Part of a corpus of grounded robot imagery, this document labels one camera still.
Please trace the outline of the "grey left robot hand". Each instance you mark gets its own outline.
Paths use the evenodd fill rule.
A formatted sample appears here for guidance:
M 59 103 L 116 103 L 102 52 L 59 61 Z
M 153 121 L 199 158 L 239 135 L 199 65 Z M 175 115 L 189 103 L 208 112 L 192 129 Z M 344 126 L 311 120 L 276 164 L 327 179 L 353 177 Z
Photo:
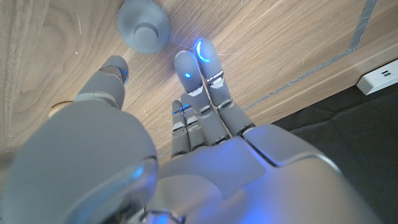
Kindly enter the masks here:
M 122 111 L 126 61 L 110 57 L 25 142 L 2 196 L 4 223 L 379 223 L 324 153 L 256 126 L 233 101 L 212 42 L 174 58 L 172 157 L 160 166 Z

